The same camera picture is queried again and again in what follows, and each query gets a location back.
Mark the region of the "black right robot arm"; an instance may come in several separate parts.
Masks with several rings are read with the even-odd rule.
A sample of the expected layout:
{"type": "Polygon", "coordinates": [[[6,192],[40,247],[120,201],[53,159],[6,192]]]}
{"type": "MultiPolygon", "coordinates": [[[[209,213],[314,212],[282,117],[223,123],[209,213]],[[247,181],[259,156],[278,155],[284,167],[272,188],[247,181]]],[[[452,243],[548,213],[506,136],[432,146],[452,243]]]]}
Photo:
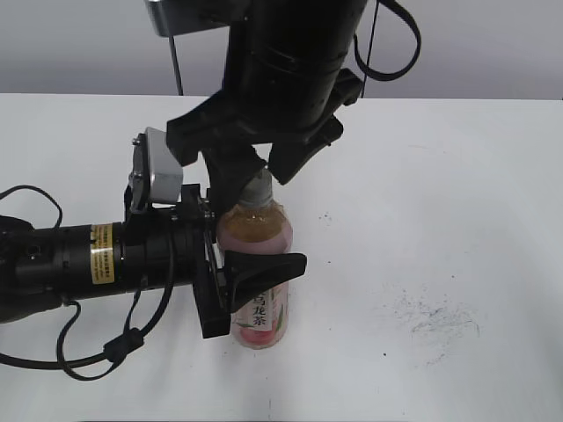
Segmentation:
{"type": "Polygon", "coordinates": [[[221,215],[261,170],[287,184],[340,138],[335,118],[360,79],[343,62],[362,1],[198,1],[205,20],[227,25],[221,89],[170,120],[166,142],[182,165],[205,159],[210,206],[221,215]]]}

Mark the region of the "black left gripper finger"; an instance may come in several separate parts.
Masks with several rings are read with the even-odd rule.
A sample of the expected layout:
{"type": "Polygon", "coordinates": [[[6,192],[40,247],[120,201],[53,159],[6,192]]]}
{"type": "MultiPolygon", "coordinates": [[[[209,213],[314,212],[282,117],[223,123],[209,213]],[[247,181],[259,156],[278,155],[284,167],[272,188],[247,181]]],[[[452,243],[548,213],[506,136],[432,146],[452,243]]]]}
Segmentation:
{"type": "Polygon", "coordinates": [[[215,220],[219,220],[224,214],[223,192],[216,187],[209,187],[206,190],[205,203],[209,212],[215,220]]]}
{"type": "Polygon", "coordinates": [[[251,299],[305,273],[307,257],[302,253],[245,254],[226,251],[223,273],[227,283],[227,306],[236,313],[251,299]]]}

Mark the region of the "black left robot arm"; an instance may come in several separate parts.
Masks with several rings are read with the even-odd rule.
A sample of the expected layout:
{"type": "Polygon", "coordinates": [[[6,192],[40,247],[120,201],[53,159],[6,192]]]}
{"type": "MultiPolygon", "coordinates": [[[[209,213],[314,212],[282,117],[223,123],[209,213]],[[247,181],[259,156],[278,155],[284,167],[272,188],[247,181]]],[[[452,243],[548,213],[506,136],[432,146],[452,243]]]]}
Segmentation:
{"type": "Polygon", "coordinates": [[[215,218],[198,185],[171,207],[125,222],[36,229],[1,219],[1,320],[17,321],[66,300],[190,285],[204,338],[230,332],[230,317],[254,297],[304,274],[300,253],[214,253],[215,218]]]}

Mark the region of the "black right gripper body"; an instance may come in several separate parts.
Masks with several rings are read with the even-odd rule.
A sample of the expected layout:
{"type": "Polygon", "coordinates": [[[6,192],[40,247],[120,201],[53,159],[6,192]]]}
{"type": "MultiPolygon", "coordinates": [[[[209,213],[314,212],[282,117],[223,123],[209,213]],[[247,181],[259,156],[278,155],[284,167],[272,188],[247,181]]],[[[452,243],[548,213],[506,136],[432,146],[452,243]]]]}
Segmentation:
{"type": "Polygon", "coordinates": [[[194,163],[197,154],[205,149],[265,143],[322,148],[341,137],[343,125],[334,114],[340,106],[355,103],[361,88],[358,76],[349,69],[341,70],[321,106],[320,116],[303,127],[282,113],[270,120],[246,112],[233,98],[219,91],[190,112],[167,122],[166,146],[183,166],[194,163]]]}

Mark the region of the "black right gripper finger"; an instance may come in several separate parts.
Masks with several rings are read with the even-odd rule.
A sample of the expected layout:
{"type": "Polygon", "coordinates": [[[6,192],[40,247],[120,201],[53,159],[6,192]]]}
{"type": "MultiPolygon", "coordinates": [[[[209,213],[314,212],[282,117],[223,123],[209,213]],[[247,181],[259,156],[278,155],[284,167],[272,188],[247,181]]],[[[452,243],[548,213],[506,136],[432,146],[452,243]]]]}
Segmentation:
{"type": "Polygon", "coordinates": [[[286,185],[320,150],[337,141],[342,132],[319,132],[302,142],[275,142],[268,169],[280,185],[286,185]]]}
{"type": "Polygon", "coordinates": [[[243,188],[267,164],[252,145],[205,149],[202,154],[210,187],[223,192],[224,213],[238,203],[243,188]]]}

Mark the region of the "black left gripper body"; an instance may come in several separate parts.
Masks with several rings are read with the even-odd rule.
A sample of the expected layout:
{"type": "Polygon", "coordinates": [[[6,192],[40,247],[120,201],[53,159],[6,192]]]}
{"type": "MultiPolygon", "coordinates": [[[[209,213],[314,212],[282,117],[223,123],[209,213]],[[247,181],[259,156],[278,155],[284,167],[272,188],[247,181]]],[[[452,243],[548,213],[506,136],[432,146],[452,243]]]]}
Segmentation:
{"type": "Polygon", "coordinates": [[[180,200],[169,207],[148,205],[133,210],[133,193],[124,195],[121,276],[139,273],[138,290],[164,290],[157,310],[140,330],[147,336],[160,321],[176,286],[193,288],[201,334],[216,338],[230,333],[230,314],[221,297],[216,259],[211,251],[212,213],[198,184],[183,185],[180,200]]]}

